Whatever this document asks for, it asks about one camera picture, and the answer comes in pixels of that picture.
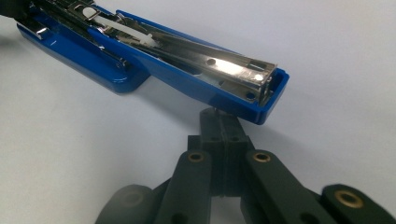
white plastic piece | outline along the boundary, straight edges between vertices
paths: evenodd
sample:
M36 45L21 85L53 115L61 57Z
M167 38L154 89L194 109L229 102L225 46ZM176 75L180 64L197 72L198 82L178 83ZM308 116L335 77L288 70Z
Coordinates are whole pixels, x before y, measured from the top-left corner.
M82 10L82 14L84 14L85 17L90 18L96 14L96 10L91 7L86 7ZM152 34L145 35L143 33L140 33L138 31L132 29L131 27L124 26L122 24L108 20L101 16L96 16L93 18L93 20L98 23L101 23L103 25L110 26L116 30L119 30L121 32L124 32L125 34L131 35L131 36L139 39L140 44L147 44L151 47L158 47L158 44L155 42L155 40L152 39Z

open stapler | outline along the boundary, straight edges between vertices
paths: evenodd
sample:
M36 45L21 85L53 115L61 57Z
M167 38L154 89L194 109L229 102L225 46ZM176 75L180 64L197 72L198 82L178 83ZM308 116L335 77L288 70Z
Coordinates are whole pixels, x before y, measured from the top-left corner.
M191 98L263 124L289 76L250 59L93 0L0 1L23 36L116 93L154 76Z

white surface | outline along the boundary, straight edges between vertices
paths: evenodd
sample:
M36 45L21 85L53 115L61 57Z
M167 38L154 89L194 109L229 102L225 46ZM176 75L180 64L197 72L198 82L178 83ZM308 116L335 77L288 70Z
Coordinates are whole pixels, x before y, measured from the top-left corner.
M344 183L396 217L396 2L97 0L290 74L263 126L241 121L309 189ZM196 102L149 78L118 96L0 18L0 223L93 223L117 190L170 177ZM216 199L212 223L243 223Z

blue plastic casing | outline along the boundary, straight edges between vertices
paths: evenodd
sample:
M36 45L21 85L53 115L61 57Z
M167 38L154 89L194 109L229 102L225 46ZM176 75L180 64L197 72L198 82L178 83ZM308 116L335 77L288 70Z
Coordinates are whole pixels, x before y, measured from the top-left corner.
M219 48L219 46L144 20L135 15L123 11L118 12L125 17L165 30L172 35L178 35L191 41ZM111 52L112 55L126 60L128 65L123 66L115 57L103 53L93 43L42 12L35 16L35 20L46 25L49 28L49 34L46 34L42 39L38 39L19 26L23 36L36 43L50 55L76 68L81 73L116 93L133 91L149 75L152 75L193 99L250 122L263 124L281 96L289 79L289 76L283 70L276 69L276 74L273 77L274 84L271 89L273 95L266 105L259 106L258 102L249 103L139 49L132 48L103 35L97 30L90 29L88 32L99 45Z

blue stapler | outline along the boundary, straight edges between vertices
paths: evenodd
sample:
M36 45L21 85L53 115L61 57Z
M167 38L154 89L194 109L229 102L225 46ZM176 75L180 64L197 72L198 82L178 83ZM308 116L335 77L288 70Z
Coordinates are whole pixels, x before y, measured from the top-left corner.
M14 8L23 2L19 15ZM154 76L191 98L263 124L289 76L242 56L93 0L3 1L23 36L116 93Z

